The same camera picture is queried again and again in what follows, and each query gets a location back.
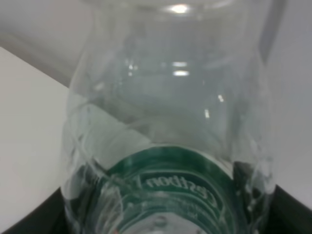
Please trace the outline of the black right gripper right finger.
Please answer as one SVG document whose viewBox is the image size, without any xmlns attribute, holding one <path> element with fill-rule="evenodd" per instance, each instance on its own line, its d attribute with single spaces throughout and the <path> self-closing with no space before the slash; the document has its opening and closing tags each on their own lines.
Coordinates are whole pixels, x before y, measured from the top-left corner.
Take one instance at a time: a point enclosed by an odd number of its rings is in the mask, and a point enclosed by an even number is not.
<svg viewBox="0 0 312 234">
<path fill-rule="evenodd" d="M 312 232 L 312 210 L 291 196 L 281 187 L 264 193 L 265 226 L 262 234 L 310 234 Z"/>
</svg>

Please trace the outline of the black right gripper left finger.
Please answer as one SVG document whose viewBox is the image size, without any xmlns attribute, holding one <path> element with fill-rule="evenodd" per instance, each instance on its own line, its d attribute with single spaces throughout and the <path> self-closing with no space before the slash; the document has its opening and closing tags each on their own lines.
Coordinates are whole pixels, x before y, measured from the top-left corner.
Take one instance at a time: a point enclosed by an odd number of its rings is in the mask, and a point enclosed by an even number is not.
<svg viewBox="0 0 312 234">
<path fill-rule="evenodd" d="M 3 234 L 69 234 L 64 202 L 58 188 L 42 204 Z"/>
</svg>

